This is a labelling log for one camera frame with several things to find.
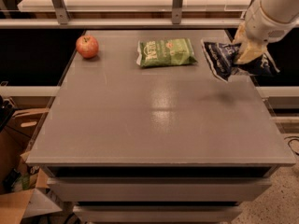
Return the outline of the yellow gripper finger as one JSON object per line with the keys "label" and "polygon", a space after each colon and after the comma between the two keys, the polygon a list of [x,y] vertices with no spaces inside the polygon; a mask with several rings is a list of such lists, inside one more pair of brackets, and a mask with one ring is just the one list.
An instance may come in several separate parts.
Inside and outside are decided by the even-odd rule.
{"label": "yellow gripper finger", "polygon": [[245,39],[246,39],[245,23],[242,21],[236,30],[233,43],[241,44],[245,41]]}
{"label": "yellow gripper finger", "polygon": [[256,42],[255,40],[235,39],[234,43],[240,45],[235,57],[235,64],[250,63],[267,51],[267,45],[265,43]]}

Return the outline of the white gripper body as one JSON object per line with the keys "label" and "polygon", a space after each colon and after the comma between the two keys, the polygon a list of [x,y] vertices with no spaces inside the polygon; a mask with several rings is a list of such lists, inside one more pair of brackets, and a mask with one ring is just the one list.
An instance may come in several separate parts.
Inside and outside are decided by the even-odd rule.
{"label": "white gripper body", "polygon": [[245,18],[247,37],[261,43],[280,41],[295,26],[297,0],[255,0]]}

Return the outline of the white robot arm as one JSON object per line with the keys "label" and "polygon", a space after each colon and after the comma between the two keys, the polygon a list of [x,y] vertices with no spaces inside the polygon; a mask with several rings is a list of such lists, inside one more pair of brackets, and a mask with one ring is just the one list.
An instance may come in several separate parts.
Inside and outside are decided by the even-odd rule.
{"label": "white robot arm", "polygon": [[299,0],[254,0],[240,23],[234,43],[240,44],[236,64],[246,64],[267,52],[267,45],[280,41],[295,27]]}

